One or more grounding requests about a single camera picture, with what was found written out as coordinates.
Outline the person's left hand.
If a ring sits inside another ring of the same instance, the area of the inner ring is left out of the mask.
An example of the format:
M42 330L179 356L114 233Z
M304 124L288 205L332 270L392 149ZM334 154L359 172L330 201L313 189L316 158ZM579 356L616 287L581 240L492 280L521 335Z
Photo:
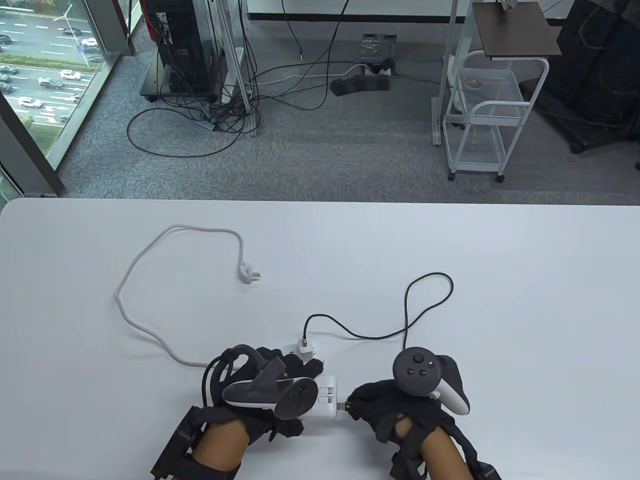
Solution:
M316 378L323 373L318 359L302 361L293 353L246 344L226 349L205 370L202 391L211 405L234 415L245 426L250 442L263 435L299 437L301 416L316 402Z

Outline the person's right hand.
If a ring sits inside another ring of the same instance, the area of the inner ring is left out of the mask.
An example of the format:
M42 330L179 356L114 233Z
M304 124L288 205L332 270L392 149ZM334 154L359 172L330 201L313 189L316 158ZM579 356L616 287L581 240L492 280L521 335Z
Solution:
M423 441L437 428L455 439L465 452L473 451L471 442L439 400L409 395L392 379L363 384L346 402L347 413L354 420L368 423L377 441L400 446L406 458L417 455Z

